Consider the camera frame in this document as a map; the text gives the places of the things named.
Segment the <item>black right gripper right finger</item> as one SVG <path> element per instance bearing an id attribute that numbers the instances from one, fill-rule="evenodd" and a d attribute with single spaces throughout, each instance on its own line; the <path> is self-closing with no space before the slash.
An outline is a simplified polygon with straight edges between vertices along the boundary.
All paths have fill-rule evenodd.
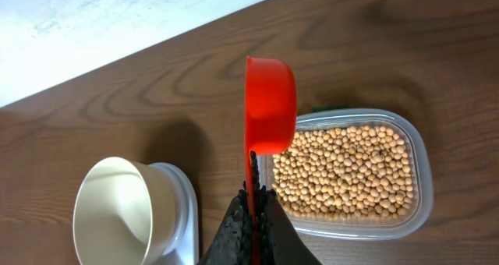
<path id="1" fill-rule="evenodd" d="M 321 265 L 300 239 L 273 189 L 257 191 L 257 237 L 260 263 Z"/>

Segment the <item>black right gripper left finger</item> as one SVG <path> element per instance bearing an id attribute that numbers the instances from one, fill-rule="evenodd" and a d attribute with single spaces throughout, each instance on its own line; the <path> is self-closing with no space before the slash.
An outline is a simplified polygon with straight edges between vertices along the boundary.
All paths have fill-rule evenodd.
<path id="1" fill-rule="evenodd" d="M 198 265 L 250 265 L 253 221 L 246 191 L 240 189 L 231 200 L 218 231 Z"/>

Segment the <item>cream white bowl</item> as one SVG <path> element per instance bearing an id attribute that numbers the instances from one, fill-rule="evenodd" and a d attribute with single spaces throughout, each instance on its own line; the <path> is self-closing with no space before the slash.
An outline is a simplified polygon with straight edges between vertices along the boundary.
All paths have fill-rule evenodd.
<path id="1" fill-rule="evenodd" d="M 174 240 L 172 182 L 150 165 L 108 157 L 87 173 L 73 211 L 82 265 L 147 265 Z"/>

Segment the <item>red measuring scoop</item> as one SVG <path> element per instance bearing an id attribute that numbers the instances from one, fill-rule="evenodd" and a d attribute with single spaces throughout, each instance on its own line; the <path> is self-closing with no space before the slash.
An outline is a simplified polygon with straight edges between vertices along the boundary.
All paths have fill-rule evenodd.
<path id="1" fill-rule="evenodd" d="M 257 237 L 258 155 L 288 149 L 296 130 L 296 83 L 288 65 L 278 59 L 246 60 L 244 155 L 247 206 L 253 221 L 251 264 L 260 264 Z"/>

